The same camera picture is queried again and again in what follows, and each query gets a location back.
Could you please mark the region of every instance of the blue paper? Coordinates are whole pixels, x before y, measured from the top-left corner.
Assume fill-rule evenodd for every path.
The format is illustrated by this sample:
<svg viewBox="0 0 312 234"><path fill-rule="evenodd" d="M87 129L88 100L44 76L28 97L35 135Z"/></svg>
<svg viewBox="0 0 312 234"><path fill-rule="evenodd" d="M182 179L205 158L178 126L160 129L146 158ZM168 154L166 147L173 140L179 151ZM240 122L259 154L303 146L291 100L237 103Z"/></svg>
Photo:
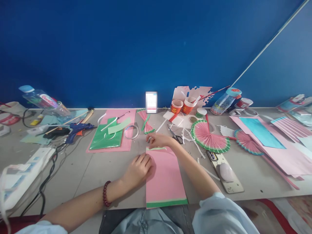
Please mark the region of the blue paper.
<svg viewBox="0 0 312 234"><path fill-rule="evenodd" d="M266 129L265 126L258 119L251 118L242 118L240 120L246 125L247 128L261 141L264 146L277 148L277 149L286 149L282 143L276 139L275 136Z"/></svg>

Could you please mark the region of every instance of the pink fan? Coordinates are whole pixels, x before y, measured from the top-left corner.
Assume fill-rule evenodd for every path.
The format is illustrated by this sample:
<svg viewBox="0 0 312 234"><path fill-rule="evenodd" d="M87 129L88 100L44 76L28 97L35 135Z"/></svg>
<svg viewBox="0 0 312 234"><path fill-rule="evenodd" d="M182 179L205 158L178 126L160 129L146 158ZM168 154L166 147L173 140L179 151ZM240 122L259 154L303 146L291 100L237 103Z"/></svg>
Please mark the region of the pink fan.
<svg viewBox="0 0 312 234"><path fill-rule="evenodd" d="M237 138L236 142L249 153L254 155L264 154L259 150L258 144L248 134L244 133L243 130L237 129L234 132L234 136Z"/></svg>
<svg viewBox="0 0 312 234"><path fill-rule="evenodd" d="M230 140L224 136L211 134L208 122L201 119L193 123L192 137L204 149L215 153L224 153L230 149Z"/></svg>

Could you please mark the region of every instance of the green rim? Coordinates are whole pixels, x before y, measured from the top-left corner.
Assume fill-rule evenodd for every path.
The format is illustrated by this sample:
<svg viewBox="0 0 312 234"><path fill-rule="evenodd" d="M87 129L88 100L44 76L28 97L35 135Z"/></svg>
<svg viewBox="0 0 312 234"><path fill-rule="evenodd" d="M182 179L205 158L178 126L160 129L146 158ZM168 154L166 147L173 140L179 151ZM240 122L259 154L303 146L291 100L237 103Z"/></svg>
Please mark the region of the green rim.
<svg viewBox="0 0 312 234"><path fill-rule="evenodd" d="M230 144L229 138L225 138L227 142L226 142L226 146L225 146L223 149L208 147L207 145L204 145L202 142L200 142L200 141L197 139L197 136L196 136L196 134L195 134L195 126L196 126L198 123L201 123L201 122L207 123L206 120L197 120L196 122L193 123L192 128L191 128L191 134L192 134L192 137L195 138L195 141L196 141L201 147L203 147L205 150L209 150L209 151L214 152L214 153L225 153L225 152L229 151L230 145L231 145L231 144Z"/></svg>

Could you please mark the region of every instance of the paper fan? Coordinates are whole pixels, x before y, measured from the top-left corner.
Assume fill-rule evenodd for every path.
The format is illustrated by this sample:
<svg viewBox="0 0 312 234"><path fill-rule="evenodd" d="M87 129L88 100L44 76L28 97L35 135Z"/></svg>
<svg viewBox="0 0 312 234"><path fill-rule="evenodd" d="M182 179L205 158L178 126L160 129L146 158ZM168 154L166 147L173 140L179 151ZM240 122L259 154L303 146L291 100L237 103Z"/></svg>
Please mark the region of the paper fan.
<svg viewBox="0 0 312 234"><path fill-rule="evenodd" d="M243 130L237 129L234 132L234 137L237 139L236 142L249 153L254 155L264 154L259 150L258 144L248 134L244 133Z"/></svg>
<svg viewBox="0 0 312 234"><path fill-rule="evenodd" d="M198 120L193 123L192 137L204 149L215 153L225 153L230 149L230 140L226 137L209 133L208 122Z"/></svg>

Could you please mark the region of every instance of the phone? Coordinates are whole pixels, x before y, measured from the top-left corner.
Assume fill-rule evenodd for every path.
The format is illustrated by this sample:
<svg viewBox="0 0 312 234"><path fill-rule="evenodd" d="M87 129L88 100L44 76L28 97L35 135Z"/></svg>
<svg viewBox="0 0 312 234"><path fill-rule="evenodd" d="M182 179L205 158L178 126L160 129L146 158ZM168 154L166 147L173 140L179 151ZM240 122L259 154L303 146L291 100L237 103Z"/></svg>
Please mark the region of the phone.
<svg viewBox="0 0 312 234"><path fill-rule="evenodd" d="M145 92L146 113L157 113L157 92Z"/></svg>

